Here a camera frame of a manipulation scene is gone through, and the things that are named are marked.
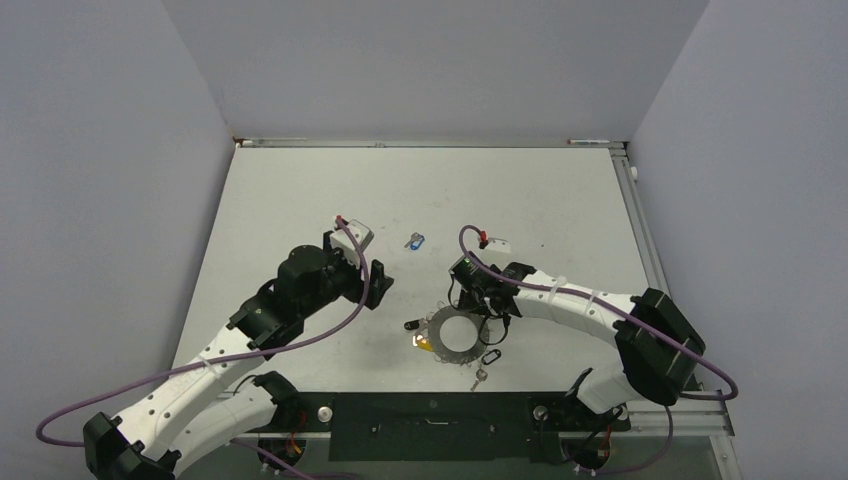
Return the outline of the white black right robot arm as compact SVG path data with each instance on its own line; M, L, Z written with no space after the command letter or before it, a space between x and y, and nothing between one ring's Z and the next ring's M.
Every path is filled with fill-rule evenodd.
M705 350L682 312L657 289L611 293L520 262L485 265L475 256L459 258L449 275L460 286L458 305L464 311L547 320L616 350L616 359L584 370L567 392L565 414L579 428L633 400L676 404Z

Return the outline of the blue key tag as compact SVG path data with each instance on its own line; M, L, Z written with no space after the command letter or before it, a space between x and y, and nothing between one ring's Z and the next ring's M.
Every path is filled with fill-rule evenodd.
M425 237L423 235L417 234L411 237L410 244L408 248L411 251L417 251L420 249L421 245L424 243Z

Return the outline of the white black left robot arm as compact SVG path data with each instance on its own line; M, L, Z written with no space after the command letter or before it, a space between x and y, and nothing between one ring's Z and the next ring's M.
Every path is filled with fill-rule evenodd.
M393 280L373 260L362 269L370 228L339 220L322 246L301 245L230 317L193 359L144 399L112 416L98 413L83 427L85 460L98 479L175 479L230 439L269 426L289 428L298 392L281 374L254 378L231 398L218 397L299 337L307 318L340 298L375 309Z

